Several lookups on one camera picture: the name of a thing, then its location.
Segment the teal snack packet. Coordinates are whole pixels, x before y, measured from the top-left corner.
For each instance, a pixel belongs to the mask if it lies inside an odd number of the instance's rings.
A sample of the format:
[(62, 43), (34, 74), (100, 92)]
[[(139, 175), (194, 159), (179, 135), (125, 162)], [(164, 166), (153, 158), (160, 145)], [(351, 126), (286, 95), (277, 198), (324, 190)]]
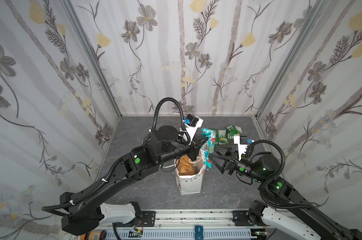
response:
[(212, 161), (209, 158), (209, 154), (213, 153), (214, 147), (216, 144), (216, 134), (214, 130), (205, 129), (202, 130), (202, 135), (204, 137), (208, 137), (207, 141), (204, 143), (204, 145), (200, 149), (201, 158), (204, 162), (204, 164), (211, 169), (212, 167)]

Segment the brown snack packet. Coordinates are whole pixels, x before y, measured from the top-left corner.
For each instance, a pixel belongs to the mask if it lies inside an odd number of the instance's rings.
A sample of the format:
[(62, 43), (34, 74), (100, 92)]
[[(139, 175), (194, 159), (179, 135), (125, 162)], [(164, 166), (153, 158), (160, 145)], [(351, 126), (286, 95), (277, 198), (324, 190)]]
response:
[(181, 157), (177, 169), (180, 176), (192, 176), (198, 173), (198, 167), (194, 165), (194, 163), (190, 160), (188, 156)]

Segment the green yellow snack packet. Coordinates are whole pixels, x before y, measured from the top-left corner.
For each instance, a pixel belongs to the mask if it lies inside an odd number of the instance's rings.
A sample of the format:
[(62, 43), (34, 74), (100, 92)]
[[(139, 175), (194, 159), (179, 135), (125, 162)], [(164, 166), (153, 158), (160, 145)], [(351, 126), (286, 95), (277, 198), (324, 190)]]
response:
[(230, 125), (226, 127), (226, 137), (228, 139), (234, 139), (234, 136), (241, 136), (242, 128), (235, 125)]

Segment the cartoon animal paper bag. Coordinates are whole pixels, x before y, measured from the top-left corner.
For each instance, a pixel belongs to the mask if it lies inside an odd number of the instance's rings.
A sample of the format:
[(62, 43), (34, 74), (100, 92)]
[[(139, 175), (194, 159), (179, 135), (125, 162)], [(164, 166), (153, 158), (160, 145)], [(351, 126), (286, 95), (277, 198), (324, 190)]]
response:
[(182, 196), (198, 194), (201, 192), (202, 181), (206, 170), (206, 165), (201, 158), (201, 153), (199, 153), (196, 161), (193, 163), (196, 167), (198, 167), (198, 173), (196, 175), (180, 176), (177, 169), (178, 167), (175, 170), (176, 182)]

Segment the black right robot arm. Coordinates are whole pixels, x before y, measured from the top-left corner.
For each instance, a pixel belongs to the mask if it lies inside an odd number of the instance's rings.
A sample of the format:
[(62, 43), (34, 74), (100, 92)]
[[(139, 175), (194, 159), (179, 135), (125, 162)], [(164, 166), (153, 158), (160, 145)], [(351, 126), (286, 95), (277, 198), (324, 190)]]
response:
[(240, 146), (216, 147), (209, 157), (222, 174), (247, 177), (248, 185), (259, 184), (262, 200), (254, 201), (246, 213), (252, 225), (264, 224), (297, 240), (362, 240), (360, 230), (332, 220), (280, 176), (285, 155), (274, 142), (255, 141), (244, 153)]

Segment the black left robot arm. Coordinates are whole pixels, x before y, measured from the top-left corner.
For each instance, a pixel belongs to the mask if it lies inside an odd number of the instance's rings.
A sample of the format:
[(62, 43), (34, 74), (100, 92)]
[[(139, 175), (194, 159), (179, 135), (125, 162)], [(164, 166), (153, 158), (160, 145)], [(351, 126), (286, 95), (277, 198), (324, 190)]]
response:
[[(179, 110), (181, 126), (178, 129), (173, 126), (157, 128), (161, 106), (166, 102), (174, 103)], [(168, 161), (174, 162), (183, 156), (195, 161), (207, 141), (206, 137), (196, 134), (202, 123), (200, 117), (185, 116), (181, 104), (174, 98), (160, 100), (150, 132), (140, 146), (118, 158), (100, 180), (80, 192), (61, 194), (60, 204), (44, 206), (42, 211), (60, 216), (62, 230), (74, 236), (91, 232), (101, 224), (121, 223), (127, 226), (139, 222), (143, 215), (138, 203), (126, 205), (133, 215), (123, 219), (118, 212), (107, 212), (105, 201), (158, 172)]]

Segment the brown bottle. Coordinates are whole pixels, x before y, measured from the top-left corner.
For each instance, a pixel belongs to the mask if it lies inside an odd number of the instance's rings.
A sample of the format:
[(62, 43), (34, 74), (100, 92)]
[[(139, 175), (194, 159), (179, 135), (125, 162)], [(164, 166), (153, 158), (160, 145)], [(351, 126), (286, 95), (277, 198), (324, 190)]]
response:
[(84, 235), (77, 236), (74, 240), (105, 240), (107, 236), (107, 231), (91, 231)]

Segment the blue clip on rail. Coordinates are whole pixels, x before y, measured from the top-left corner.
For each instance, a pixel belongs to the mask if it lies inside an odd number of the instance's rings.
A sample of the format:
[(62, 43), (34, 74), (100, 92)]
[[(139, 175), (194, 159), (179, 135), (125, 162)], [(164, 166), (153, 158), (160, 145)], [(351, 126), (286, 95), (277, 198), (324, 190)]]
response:
[(195, 226), (194, 228), (194, 239), (195, 240), (203, 240), (203, 226)]

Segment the aluminium rail base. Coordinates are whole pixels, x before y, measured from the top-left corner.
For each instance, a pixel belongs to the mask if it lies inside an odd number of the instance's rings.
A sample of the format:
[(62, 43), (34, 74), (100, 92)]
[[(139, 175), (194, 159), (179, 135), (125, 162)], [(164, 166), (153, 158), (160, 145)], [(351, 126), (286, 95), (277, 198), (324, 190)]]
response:
[(194, 240), (195, 226), (203, 226), (204, 240), (289, 240), (276, 228), (246, 222), (246, 209), (144, 210), (132, 227), (103, 225), (105, 240)]

